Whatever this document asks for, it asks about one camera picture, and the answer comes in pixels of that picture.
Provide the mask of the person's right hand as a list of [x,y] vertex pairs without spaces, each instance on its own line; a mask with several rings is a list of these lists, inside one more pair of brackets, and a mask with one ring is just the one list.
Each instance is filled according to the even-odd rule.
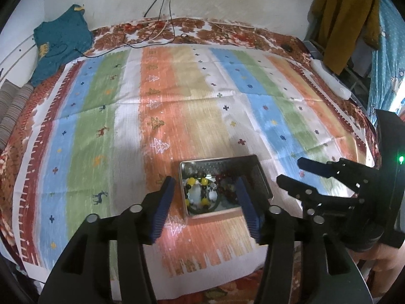
[[387,293],[404,267],[404,244],[399,249],[386,244],[376,244],[363,253],[350,249],[348,252],[356,263],[360,260],[375,261],[373,266],[375,277],[370,288],[373,297],[380,297]]

